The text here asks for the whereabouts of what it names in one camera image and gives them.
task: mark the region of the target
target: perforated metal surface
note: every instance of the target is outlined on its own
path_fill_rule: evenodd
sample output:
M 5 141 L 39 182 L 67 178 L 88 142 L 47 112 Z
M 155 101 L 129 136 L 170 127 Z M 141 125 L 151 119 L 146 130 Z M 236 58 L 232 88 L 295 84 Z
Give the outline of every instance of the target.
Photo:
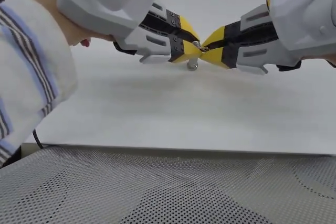
M 336 159 L 53 147 L 0 170 L 0 223 L 336 223 Z

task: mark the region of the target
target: striped sleeve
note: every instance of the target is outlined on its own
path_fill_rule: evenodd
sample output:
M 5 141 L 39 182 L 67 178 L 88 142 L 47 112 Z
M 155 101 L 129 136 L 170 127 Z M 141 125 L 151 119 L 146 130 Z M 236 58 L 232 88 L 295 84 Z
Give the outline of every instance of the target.
M 52 16 L 34 0 L 0 4 L 0 167 L 77 87 L 74 61 Z

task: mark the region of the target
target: white table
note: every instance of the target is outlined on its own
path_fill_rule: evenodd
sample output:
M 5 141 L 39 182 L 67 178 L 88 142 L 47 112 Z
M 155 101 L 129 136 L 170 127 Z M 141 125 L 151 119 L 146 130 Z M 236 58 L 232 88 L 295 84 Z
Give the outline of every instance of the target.
M 265 0 L 163 2 L 205 39 Z M 336 72 L 325 61 L 260 77 L 207 63 L 144 66 L 105 41 L 73 54 L 80 87 L 38 127 L 44 143 L 336 154 Z

